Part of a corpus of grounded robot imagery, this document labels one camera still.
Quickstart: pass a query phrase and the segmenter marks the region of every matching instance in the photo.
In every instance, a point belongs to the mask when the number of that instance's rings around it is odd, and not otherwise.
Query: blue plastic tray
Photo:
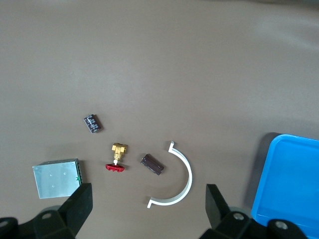
[[[282,134],[269,146],[259,182],[253,218],[266,226],[271,219],[298,225],[319,239],[319,141]]]

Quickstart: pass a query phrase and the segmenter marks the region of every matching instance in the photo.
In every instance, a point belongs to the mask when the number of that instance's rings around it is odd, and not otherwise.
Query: semicircular bracket
[[[152,204],[156,204],[156,205],[160,205],[160,206],[168,206],[168,205],[172,205],[172,204],[178,203],[184,197],[186,197],[186,195],[188,194],[188,192],[190,190],[191,183],[193,181],[193,175],[191,173],[190,164],[189,164],[187,158],[181,152],[179,152],[177,149],[173,148],[173,146],[174,146],[174,141],[172,141],[170,143],[168,152],[176,155],[185,164],[185,166],[186,166],[186,168],[188,170],[188,181],[187,181],[187,184],[186,184],[185,188],[179,194],[177,194],[175,197],[168,198],[168,199],[158,199],[158,198],[151,197],[150,201],[149,201],[149,204],[148,204],[148,208],[150,208]]]

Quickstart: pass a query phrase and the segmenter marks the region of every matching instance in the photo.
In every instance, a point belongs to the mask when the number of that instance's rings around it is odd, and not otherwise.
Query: brown capacitor
[[[144,164],[147,168],[149,168],[151,171],[153,171],[157,175],[160,175],[160,173],[162,173],[164,170],[164,166],[150,154],[145,155],[141,163]]]

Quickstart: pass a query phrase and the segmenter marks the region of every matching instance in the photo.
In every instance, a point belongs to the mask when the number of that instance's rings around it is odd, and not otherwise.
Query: black capacitor
[[[102,129],[96,115],[89,115],[89,116],[85,117],[83,120],[86,123],[89,130],[91,131],[91,133],[96,133],[97,131]]]
[[[147,168],[149,168],[151,171],[153,171],[157,175],[160,175],[160,173],[162,173],[164,170],[164,166],[150,154],[145,155],[141,163],[144,164]]]

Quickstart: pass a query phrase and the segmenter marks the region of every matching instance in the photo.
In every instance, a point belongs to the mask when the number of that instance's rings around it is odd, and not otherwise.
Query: brass valve
[[[126,144],[115,143],[112,146],[114,151],[114,164],[117,165],[118,161],[121,160],[122,156],[126,153],[128,146]]]

